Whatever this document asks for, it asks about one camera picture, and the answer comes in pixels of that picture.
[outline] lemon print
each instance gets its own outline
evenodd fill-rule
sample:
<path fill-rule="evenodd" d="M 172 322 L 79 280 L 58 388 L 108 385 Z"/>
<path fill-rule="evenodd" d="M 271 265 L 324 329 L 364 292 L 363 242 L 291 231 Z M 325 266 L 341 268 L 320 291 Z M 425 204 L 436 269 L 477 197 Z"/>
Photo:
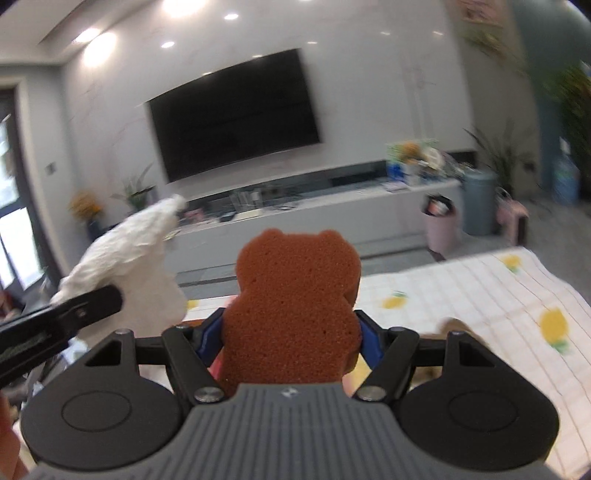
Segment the lemon print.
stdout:
<path fill-rule="evenodd" d="M 564 353 L 568 346 L 566 336 L 569 333 L 569 324 L 560 309 L 551 309 L 540 317 L 540 330 L 544 340 L 560 353 Z"/>
<path fill-rule="evenodd" d="M 521 259 L 517 255 L 507 255 L 505 258 L 501 259 L 501 261 L 513 273 L 517 273 L 521 266 Z"/>
<path fill-rule="evenodd" d="M 407 302 L 407 295 L 401 291 L 395 291 L 382 302 L 384 309 L 401 309 Z"/>

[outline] television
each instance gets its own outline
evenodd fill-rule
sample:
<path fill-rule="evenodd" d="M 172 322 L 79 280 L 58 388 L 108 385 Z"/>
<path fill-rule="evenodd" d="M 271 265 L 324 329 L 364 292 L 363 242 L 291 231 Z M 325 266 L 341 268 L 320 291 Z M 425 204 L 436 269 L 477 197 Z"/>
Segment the television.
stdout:
<path fill-rule="evenodd" d="M 320 142 L 297 49 L 204 74 L 149 105 L 169 181 Z"/>

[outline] white checkered tablecloth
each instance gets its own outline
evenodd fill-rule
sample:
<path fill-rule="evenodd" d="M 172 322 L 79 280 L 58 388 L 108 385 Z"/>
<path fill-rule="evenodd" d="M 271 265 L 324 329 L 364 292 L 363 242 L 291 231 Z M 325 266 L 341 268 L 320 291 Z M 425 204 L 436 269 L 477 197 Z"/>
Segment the white checkered tablecloth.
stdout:
<path fill-rule="evenodd" d="M 504 259 L 517 256 L 516 272 Z M 384 308 L 394 292 L 404 304 Z M 206 318 L 233 297 L 205 299 L 186 319 Z M 548 464 L 563 478 L 578 478 L 591 464 L 591 307 L 570 285 L 550 274 L 525 248 L 464 257 L 394 274 L 364 277 L 355 308 L 384 328 L 405 326 L 436 332 L 455 317 L 556 406 L 560 433 Z M 569 326 L 568 350 L 560 354 L 542 337 L 540 316 L 563 312 Z"/>

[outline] wall picture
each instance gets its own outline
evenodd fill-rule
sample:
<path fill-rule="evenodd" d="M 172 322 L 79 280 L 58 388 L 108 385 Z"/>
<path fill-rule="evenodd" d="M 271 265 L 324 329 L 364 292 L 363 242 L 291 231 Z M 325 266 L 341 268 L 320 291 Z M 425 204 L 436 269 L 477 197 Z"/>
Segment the wall picture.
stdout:
<path fill-rule="evenodd" d="M 499 9 L 495 0 L 457 0 L 457 3 L 464 20 L 499 25 Z"/>

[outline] door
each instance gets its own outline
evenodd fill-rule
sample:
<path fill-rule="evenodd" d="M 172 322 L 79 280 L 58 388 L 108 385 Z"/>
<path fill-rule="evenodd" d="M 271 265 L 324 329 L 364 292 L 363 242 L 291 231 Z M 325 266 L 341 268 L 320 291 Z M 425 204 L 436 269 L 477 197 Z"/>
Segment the door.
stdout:
<path fill-rule="evenodd" d="M 56 284 L 59 269 L 33 204 L 22 161 L 14 90 L 0 90 L 0 283 L 27 291 L 44 274 Z"/>

